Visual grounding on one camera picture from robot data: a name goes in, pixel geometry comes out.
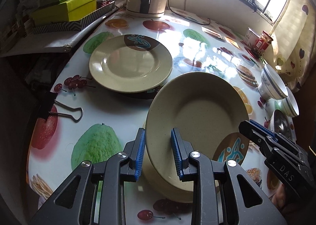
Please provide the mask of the right hand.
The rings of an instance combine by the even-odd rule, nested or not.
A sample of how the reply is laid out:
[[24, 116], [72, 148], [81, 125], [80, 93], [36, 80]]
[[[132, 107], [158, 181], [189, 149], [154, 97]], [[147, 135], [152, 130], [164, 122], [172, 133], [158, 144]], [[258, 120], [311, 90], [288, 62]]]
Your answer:
[[281, 213], [290, 213], [296, 208], [295, 195], [283, 183], [280, 184], [271, 201]]

